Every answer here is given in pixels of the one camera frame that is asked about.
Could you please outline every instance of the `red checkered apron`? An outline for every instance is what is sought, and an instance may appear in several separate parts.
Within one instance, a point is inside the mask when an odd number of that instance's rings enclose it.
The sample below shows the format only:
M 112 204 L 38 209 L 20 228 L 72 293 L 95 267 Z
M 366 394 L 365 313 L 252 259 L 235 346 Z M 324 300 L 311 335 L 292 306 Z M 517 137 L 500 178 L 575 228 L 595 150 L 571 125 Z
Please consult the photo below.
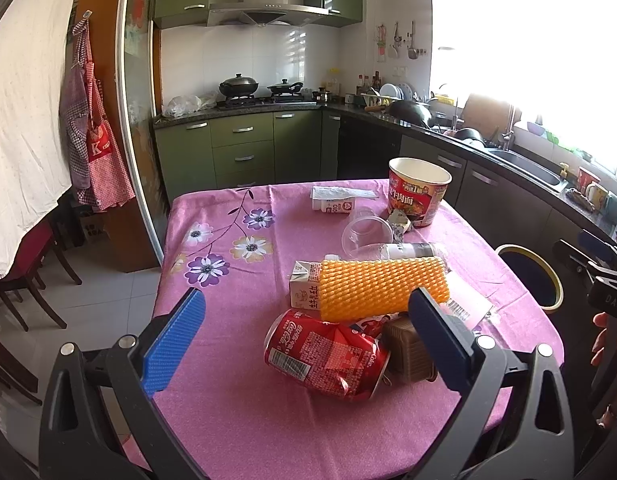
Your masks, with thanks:
M 84 67 L 84 82 L 88 98 L 88 129 L 86 148 L 91 186 L 76 189 L 82 204 L 93 206 L 97 212 L 122 205 L 135 197 L 128 180 L 120 150 L 115 142 L 111 124 L 106 118 L 102 92 L 95 79 L 95 64 L 91 52 L 88 20 L 83 19 L 73 29 L 76 36 L 74 61 Z

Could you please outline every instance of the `orange foam net sleeve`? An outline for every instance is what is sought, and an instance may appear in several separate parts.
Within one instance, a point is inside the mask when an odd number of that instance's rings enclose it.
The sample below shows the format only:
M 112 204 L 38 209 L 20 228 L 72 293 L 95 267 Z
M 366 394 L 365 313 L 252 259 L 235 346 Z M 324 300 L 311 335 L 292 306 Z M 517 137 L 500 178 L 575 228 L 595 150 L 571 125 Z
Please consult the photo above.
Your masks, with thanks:
M 440 258 L 325 260 L 319 277 L 321 319 L 338 322 L 405 312 L 411 291 L 419 286 L 426 287 L 438 303 L 448 301 L 449 286 Z

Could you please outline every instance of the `white curtain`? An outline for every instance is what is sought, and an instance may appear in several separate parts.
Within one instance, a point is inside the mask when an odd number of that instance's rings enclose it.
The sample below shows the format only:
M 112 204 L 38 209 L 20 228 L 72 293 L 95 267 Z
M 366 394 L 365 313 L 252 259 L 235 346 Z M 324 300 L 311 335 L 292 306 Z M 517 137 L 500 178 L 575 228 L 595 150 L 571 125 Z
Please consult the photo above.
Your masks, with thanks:
M 59 102 L 73 0 L 14 0 L 0 20 L 0 277 L 70 187 Z
M 432 62 L 431 89 L 541 114 L 617 176 L 617 0 L 433 0 Z

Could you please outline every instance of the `range hood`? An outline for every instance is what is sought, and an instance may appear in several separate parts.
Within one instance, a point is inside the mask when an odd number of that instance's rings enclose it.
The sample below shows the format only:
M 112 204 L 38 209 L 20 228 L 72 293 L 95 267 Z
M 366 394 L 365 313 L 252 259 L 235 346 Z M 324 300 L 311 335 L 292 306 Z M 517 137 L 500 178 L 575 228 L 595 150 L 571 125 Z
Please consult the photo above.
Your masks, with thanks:
M 244 0 L 210 4 L 207 25 L 294 25 L 301 27 L 329 15 L 328 9 L 290 4 L 288 0 Z

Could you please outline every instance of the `pink tablecloth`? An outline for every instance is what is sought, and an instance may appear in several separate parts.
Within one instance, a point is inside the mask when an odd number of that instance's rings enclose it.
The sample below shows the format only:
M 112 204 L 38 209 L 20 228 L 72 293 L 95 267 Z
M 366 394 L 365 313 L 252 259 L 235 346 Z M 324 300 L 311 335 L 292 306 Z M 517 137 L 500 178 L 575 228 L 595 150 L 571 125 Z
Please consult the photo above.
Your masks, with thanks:
M 294 261 L 341 253 L 347 216 L 313 211 L 312 185 L 198 192 L 173 203 L 154 315 L 169 312 L 191 285 L 204 291 L 207 310 L 155 399 L 213 479 L 389 478 L 418 461 L 458 401 L 438 378 L 384 386 L 369 401 L 348 403 L 311 393 L 264 363 L 264 336 L 290 307 Z M 364 203 L 386 213 L 388 181 L 337 185 L 376 191 L 381 198 Z M 522 351 L 549 343 L 562 362 L 562 343 L 536 301 L 450 206 L 442 203 L 433 224 L 406 240 L 447 246 L 450 266 L 497 307 L 482 332 Z M 204 264 L 214 270 L 200 272 Z M 491 425 L 505 402 L 501 396 Z M 126 449 L 141 461 L 133 442 Z

